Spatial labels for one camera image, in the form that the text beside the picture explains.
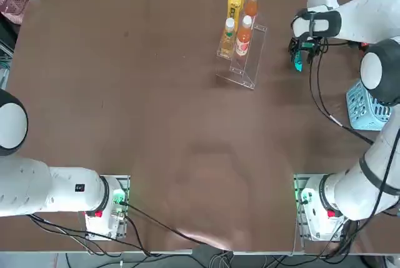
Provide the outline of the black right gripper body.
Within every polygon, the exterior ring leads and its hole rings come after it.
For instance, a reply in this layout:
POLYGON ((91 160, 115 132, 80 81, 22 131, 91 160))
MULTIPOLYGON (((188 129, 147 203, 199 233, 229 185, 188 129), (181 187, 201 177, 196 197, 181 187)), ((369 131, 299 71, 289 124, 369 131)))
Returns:
POLYGON ((292 37, 289 42, 288 52, 314 52, 320 45, 321 39, 322 37, 308 37, 306 39, 292 37))

